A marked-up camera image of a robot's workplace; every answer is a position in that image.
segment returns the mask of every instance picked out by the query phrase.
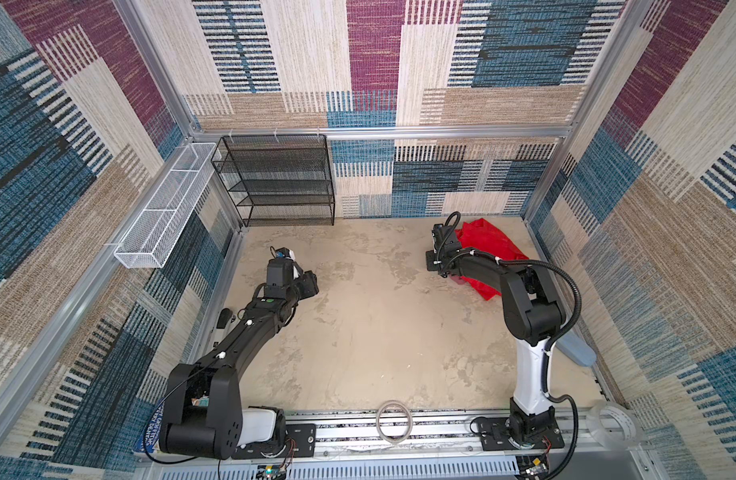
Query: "roll of tape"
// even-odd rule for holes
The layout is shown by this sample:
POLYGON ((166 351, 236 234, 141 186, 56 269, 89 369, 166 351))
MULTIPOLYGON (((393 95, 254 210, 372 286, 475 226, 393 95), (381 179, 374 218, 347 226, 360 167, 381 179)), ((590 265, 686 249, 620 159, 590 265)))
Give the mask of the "roll of tape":
POLYGON ((586 413, 586 427, 592 438, 609 450, 626 450, 645 439, 637 418, 630 410, 613 402, 598 402, 586 413), (611 431, 603 425, 603 417, 612 417, 620 426, 611 431))

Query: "black wire mesh shelf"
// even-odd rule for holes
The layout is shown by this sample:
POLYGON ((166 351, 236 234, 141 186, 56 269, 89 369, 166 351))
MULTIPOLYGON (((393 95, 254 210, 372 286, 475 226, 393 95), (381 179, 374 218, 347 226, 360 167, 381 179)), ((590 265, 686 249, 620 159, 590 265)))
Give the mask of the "black wire mesh shelf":
POLYGON ((223 137, 213 162, 245 226, 333 225, 324 135, 223 137))

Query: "red cloth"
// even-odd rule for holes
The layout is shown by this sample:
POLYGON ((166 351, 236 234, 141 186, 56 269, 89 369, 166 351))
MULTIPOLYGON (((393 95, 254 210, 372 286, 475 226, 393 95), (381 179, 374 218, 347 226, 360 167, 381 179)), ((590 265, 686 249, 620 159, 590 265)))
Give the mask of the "red cloth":
MULTIPOLYGON (((456 237, 464 247, 473 246, 504 260, 527 260, 527 257, 517 248, 517 245, 513 244, 509 237, 504 235, 504 232, 491 225, 485 218, 480 218, 469 224, 464 222, 461 229, 456 230, 456 237)), ((496 289, 482 282, 465 276, 461 278, 469 282, 486 300, 500 295, 496 289)))

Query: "aluminum rail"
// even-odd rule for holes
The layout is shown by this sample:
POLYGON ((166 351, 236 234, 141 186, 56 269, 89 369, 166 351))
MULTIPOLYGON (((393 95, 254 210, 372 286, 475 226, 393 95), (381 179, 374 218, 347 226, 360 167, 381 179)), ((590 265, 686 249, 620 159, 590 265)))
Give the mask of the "aluminum rail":
MULTIPOLYGON (((606 451, 600 443, 592 438, 586 428, 586 413, 589 408, 579 408, 579 436, 577 452, 606 451)), ((556 452, 564 452, 570 445, 573 431, 572 412, 569 408, 556 410, 557 425, 562 431, 565 448, 558 448, 556 452)), ((445 458, 458 456, 509 456, 541 454, 544 449, 531 450, 502 450, 484 452, 480 439, 469 430, 469 424, 478 416, 488 418, 506 418, 509 416, 507 408, 481 408, 459 410, 424 410, 413 411, 413 430, 411 438, 396 446, 388 444, 379 438, 375 427, 375 411, 361 412, 288 412, 286 425, 300 423, 314 423, 317 425, 315 434, 315 455, 312 458, 298 458, 297 462, 317 462, 327 460, 360 460, 394 459, 394 458, 445 458)), ((622 432, 619 423, 612 417, 603 417, 603 425, 612 432, 622 432)), ((387 435, 401 435, 405 430, 405 414, 401 412, 387 412, 382 416, 382 430, 387 435)), ((140 454, 136 454, 140 463, 146 465, 149 461, 140 454)), ((174 460, 181 456, 158 454, 158 459, 174 460)), ((215 460, 198 458, 187 465, 215 465, 215 460)), ((258 463, 258 460, 231 460, 232 463, 258 463)))
POLYGON ((398 140, 413 138, 511 138, 566 137, 568 124, 451 125, 446 127, 363 127, 363 128, 245 128, 195 132, 195 141, 218 141, 237 135, 323 134, 329 140, 398 140))

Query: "white robotic arm segment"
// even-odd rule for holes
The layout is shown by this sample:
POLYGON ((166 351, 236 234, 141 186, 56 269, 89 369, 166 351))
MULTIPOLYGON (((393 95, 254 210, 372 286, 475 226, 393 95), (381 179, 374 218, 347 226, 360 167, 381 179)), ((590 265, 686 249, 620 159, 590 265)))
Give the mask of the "white robotic arm segment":
MULTIPOLYGON (((544 346, 548 340, 539 341, 536 346, 531 346, 525 340, 515 339, 517 343, 517 386, 514 400, 517 406, 528 415, 545 412, 552 406, 552 402, 541 388, 544 346)), ((551 358, 549 362, 549 374, 551 374, 551 358)))

